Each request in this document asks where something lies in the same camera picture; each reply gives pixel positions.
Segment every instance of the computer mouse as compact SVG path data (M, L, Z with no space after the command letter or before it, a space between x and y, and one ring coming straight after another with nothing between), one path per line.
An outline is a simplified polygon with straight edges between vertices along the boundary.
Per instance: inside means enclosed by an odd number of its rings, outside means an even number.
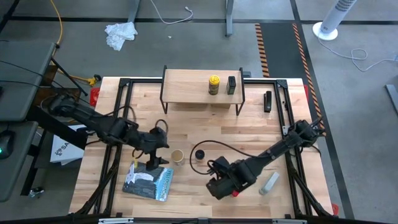
M8 158L14 150L15 132L5 130L0 133L0 159Z

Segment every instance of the yellow can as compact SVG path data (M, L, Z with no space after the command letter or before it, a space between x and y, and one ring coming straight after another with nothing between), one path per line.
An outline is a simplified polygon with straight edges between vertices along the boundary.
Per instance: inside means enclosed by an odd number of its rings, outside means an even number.
M220 78L217 75L212 75L209 78L209 93L216 95L218 93L218 87L220 86Z

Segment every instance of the white cable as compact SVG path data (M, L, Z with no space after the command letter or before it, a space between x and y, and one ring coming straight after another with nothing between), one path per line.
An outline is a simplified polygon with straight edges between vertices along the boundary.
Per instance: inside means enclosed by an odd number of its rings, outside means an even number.
M185 10L187 10L188 12L191 12L191 16L188 16L186 19L182 19L182 20L175 21L175 22L165 22L165 21L162 19L162 16L160 15L159 10L157 10L157 7L156 7L154 1L153 1L153 0L150 0L150 1L151 1L151 3L154 5L155 10L156 10L156 12L157 12L157 14L158 14L160 20L161 20L164 24L176 24L176 23L179 23L179 22L183 22L183 21L190 20L190 19L193 17L193 11L192 11L191 9L189 9L187 6L185 6Z
M395 59L386 58L386 59L383 59L383 60L381 60L381 61L379 61L379 62L374 63L373 65L369 66L369 67L366 68L366 69L362 69L362 68L360 68L360 67L358 66L357 63L355 63L355 60L366 60L366 59L368 58L368 53L367 53L366 50L364 50L364 49L353 49L353 50L351 50L351 56L345 56L345 55L342 55L342 54L339 54L339 53L335 52L334 50L332 50L331 48L329 48L329 47L327 47L325 44L323 44L322 41L321 41L321 39L319 38L319 35L318 35L318 41L319 41L319 43L320 43L322 46L324 46L326 49L328 49L330 52L334 53L335 55L340 56L340 57L343 57L343 58L351 59L351 61L352 61L353 64L355 65L355 67L356 67L359 71L361 71L361 72L367 72L369 69L373 68L373 66L378 65L378 64L380 64L381 62L384 62L384 61L398 62L398 60L397 60L397 59L398 59L398 56L396 56ZM356 50L364 52L364 53L365 53L365 56L364 56L364 57L354 57L354 52L355 52Z

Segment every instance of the yellow cap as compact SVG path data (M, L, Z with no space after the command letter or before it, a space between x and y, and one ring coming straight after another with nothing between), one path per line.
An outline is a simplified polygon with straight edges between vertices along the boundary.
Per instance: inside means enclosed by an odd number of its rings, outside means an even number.
M220 78L217 75L212 75L209 78L209 82L210 82L210 85L218 85L218 84L220 84Z

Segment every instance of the tower fan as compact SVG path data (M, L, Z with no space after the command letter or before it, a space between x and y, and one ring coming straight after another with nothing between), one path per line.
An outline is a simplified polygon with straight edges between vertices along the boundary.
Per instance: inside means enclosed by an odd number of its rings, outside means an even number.
M323 22L317 22L312 27L312 32L321 40L334 40L338 32L337 26L342 22L347 12L353 7L357 0L339 0L329 11Z

